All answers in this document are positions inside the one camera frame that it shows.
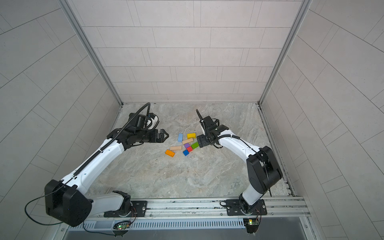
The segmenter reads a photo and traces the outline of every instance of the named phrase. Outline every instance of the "marble floor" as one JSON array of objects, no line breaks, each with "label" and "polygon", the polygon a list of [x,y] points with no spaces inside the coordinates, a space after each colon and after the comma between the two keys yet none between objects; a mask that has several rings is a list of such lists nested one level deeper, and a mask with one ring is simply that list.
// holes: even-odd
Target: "marble floor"
[{"label": "marble floor", "polygon": [[[122,127],[128,115],[142,104],[126,104],[115,127]],[[202,134],[198,109],[203,117],[217,118],[242,139],[263,147],[270,146],[262,120],[254,103],[152,104],[151,112],[169,134],[164,143],[144,143],[126,150],[93,182],[89,194],[113,190],[127,192],[132,198],[238,197],[249,184],[246,164],[226,148],[196,148],[189,155],[176,151],[164,154],[170,146],[179,146],[179,133]],[[272,195],[287,195],[283,180],[271,187]]]}]

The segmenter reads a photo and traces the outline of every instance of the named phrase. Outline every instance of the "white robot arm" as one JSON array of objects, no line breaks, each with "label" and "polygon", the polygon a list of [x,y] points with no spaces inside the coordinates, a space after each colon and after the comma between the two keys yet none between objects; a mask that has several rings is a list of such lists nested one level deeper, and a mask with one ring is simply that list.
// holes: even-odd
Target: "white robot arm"
[{"label": "white robot arm", "polygon": [[[147,114],[139,114],[146,107]],[[97,176],[122,152],[138,142],[164,142],[168,138],[164,129],[160,132],[156,129],[159,120],[155,114],[149,113],[149,107],[150,103],[147,103],[135,114],[131,113],[129,121],[112,131],[78,168],[62,180],[51,180],[45,186],[48,215],[75,227],[89,215],[108,212],[124,217],[131,213],[131,197],[127,193],[113,191],[92,196],[92,199],[84,195]],[[245,214],[252,214],[262,195],[282,177],[273,152],[268,147],[259,148],[240,139],[226,126],[220,125],[219,120],[213,122],[210,116],[202,118],[196,111],[204,132],[197,136],[199,146],[220,144],[247,164],[250,184],[240,195],[239,204]]]}]

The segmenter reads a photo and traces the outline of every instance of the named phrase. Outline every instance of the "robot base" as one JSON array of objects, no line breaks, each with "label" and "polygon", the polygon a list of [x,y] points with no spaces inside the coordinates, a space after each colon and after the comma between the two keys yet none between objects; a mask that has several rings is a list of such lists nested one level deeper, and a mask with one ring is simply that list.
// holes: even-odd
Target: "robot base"
[{"label": "robot base", "polygon": [[267,211],[266,211],[266,207],[263,199],[257,200],[257,202],[251,206],[251,208],[256,210],[250,214],[245,214],[241,210],[239,199],[228,199],[228,200],[225,200],[225,202],[227,203],[227,205],[230,206],[229,208],[227,208],[228,216],[267,215]]}]

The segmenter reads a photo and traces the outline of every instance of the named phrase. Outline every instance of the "green block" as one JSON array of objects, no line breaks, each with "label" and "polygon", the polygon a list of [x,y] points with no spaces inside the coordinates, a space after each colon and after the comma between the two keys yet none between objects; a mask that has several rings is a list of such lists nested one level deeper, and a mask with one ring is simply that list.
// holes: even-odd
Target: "green block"
[{"label": "green block", "polygon": [[199,143],[198,143],[198,142],[195,142],[194,144],[191,145],[191,147],[192,147],[193,149],[198,148],[198,147],[199,147]]}]

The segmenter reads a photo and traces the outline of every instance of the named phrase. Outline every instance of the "tiled wall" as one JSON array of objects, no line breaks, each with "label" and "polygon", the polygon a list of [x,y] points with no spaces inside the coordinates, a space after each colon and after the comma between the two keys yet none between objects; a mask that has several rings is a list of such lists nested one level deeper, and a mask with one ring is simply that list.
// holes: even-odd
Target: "tiled wall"
[{"label": "tiled wall", "polygon": [[123,102],[258,101],[301,5],[68,2]]},{"label": "tiled wall", "polygon": [[384,239],[384,1],[313,0],[262,109],[323,239]]},{"label": "tiled wall", "polygon": [[[56,0],[0,5],[0,238],[41,239],[25,204],[101,144],[119,104]],[[28,212],[49,223],[36,202]]]}]

